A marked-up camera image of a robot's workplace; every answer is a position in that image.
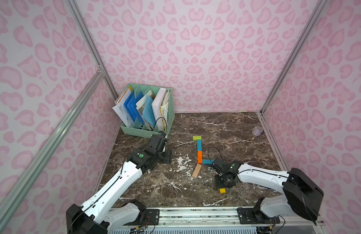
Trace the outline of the teal block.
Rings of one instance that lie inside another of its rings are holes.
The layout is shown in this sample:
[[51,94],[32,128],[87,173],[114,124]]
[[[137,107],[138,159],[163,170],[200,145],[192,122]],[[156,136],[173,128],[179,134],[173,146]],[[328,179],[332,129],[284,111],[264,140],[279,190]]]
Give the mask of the teal block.
[[197,150],[202,151],[202,140],[201,139],[197,140]]
[[202,160],[202,164],[203,165],[212,165],[214,162],[214,160],[206,160],[206,159],[203,159]]

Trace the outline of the natural wood building block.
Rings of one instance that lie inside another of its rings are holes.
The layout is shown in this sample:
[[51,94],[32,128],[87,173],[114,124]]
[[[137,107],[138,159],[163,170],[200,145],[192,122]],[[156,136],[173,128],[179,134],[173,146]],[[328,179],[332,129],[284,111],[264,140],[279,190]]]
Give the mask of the natural wood building block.
[[201,168],[202,168],[202,165],[201,165],[201,164],[197,164],[197,165],[196,165],[196,167],[195,167],[195,169],[194,169],[194,172],[193,172],[193,174],[192,174],[192,177],[193,177],[193,178],[197,178],[197,177],[198,177]]

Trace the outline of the orange building block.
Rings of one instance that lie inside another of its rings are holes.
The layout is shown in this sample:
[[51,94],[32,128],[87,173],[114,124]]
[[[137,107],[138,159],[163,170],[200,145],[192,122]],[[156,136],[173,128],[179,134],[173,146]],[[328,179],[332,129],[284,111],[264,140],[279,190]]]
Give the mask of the orange building block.
[[202,151],[198,151],[197,161],[198,161],[198,164],[203,163],[203,152]]

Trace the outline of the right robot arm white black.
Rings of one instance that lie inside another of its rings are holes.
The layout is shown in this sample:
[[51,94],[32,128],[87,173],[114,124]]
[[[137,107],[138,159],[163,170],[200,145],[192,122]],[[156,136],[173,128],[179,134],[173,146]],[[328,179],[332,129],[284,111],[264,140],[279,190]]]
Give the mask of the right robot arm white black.
[[272,198],[261,197],[253,208],[238,208],[242,224],[280,223],[281,215],[298,215],[316,222],[324,197],[322,189],[302,170],[273,171],[247,163],[226,163],[216,159],[211,167],[217,172],[216,185],[220,189],[232,188],[238,182],[252,183],[278,192]]

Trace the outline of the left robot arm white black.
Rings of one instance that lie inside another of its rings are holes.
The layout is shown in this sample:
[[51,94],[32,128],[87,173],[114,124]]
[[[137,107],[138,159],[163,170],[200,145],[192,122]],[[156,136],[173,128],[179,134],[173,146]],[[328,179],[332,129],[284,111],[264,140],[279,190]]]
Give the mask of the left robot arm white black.
[[140,225],[150,222],[146,206],[136,199],[112,210],[116,201],[146,171],[158,164],[170,164],[172,151],[136,149],[124,159],[122,168],[90,199],[82,205],[71,205],[66,211],[69,234],[108,234],[129,223]]

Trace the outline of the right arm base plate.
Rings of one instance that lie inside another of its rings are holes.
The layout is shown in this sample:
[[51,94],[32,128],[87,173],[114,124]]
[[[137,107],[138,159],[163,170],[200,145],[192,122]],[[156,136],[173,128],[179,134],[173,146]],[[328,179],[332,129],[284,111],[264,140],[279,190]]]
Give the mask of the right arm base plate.
[[260,210],[255,210],[254,208],[237,208],[238,217],[240,224],[268,224],[276,225],[280,224],[281,221],[278,216],[268,217]]

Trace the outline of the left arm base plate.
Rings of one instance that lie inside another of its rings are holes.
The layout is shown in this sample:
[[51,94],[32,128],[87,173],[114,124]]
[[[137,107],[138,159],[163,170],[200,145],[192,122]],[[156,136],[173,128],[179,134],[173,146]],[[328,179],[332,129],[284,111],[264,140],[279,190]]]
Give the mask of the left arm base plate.
[[148,222],[153,222],[155,225],[158,225],[159,217],[159,209],[145,209],[139,212],[138,217],[133,222],[126,223],[124,226],[142,226]]

